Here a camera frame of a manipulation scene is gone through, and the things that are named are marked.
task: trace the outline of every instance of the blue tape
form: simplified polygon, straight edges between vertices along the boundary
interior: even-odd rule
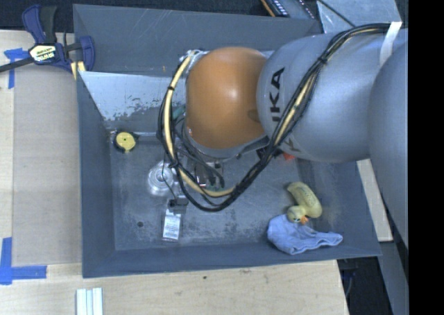
[[[12,267],[12,237],[3,239],[0,258],[0,285],[11,285],[13,280],[45,279],[46,266]]]
[[[23,49],[11,49],[4,51],[5,56],[9,59],[9,61],[14,62],[16,60],[22,60],[24,58],[29,57],[29,52]],[[15,85],[15,72],[14,69],[9,71],[9,81],[8,81],[8,89],[10,90]]]

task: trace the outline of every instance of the yellow rubber duck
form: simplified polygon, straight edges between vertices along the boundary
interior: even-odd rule
[[[308,222],[308,217],[317,218],[322,214],[322,205],[318,197],[309,188],[308,185],[302,182],[293,182],[287,190],[294,197],[297,205],[289,207],[287,210],[287,218],[293,223],[305,224]]]

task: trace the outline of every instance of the blue towel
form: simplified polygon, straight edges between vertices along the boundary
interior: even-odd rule
[[[321,246],[335,246],[342,241],[340,234],[317,232],[307,225],[292,223],[286,214],[270,220],[267,237],[277,248],[289,255],[297,255]]]

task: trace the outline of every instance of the small metal part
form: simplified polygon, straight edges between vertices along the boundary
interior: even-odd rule
[[[175,187],[176,173],[160,161],[148,172],[148,190],[156,196],[165,196]]]

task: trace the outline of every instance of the label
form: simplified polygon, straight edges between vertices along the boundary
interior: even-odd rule
[[[179,240],[180,233],[180,214],[166,211],[163,230],[163,238],[169,240]]]
[[[53,45],[37,45],[34,46],[29,54],[34,59],[35,63],[43,64],[43,63],[51,63],[58,60],[58,54],[56,51],[56,47]]]

